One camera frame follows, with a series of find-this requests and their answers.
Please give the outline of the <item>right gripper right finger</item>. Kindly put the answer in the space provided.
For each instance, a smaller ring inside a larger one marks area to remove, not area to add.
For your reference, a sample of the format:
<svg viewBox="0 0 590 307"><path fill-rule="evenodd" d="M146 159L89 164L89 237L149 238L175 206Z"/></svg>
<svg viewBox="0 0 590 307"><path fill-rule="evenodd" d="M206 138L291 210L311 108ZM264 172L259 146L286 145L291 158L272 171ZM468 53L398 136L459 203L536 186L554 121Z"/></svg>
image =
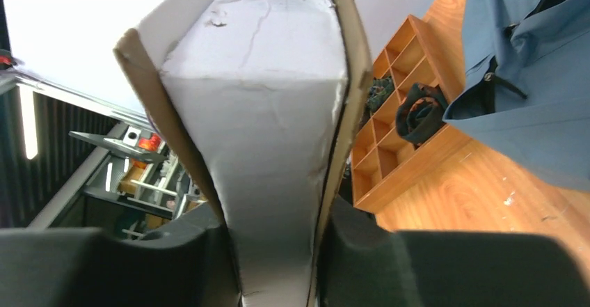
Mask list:
<svg viewBox="0 0 590 307"><path fill-rule="evenodd" d="M321 247L321 306L588 306L589 287L541 235L390 233L337 198Z"/></svg>

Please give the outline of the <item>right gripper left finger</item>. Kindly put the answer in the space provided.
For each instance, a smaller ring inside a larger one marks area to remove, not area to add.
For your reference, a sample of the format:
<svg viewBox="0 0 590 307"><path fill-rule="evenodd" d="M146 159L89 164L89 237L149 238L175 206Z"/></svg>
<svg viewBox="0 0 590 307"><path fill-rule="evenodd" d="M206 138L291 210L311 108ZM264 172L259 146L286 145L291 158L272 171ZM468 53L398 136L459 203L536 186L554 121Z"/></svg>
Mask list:
<svg viewBox="0 0 590 307"><path fill-rule="evenodd" d="M99 228L1 231L2 306L238 306L226 229L208 205L138 240Z"/></svg>

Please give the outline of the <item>white Decorate Furniture book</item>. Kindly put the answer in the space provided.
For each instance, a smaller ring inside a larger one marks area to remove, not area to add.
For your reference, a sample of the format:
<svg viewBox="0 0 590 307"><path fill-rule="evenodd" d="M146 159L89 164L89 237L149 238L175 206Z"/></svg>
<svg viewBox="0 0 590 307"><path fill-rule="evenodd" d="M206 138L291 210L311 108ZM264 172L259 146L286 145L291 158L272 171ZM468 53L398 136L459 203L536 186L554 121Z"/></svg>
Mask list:
<svg viewBox="0 0 590 307"><path fill-rule="evenodd" d="M225 224L245 306L316 306L372 62L354 0L162 0L114 48Z"/></svg>

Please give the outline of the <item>blue student backpack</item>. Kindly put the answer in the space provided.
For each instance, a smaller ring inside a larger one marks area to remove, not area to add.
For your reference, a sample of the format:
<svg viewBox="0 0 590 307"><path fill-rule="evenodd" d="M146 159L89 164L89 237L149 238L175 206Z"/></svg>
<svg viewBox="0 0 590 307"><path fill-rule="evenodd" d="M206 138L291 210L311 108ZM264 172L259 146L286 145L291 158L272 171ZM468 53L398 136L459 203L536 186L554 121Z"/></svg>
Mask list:
<svg viewBox="0 0 590 307"><path fill-rule="evenodd" d="M445 122L558 187L589 189L589 0L466 0Z"/></svg>

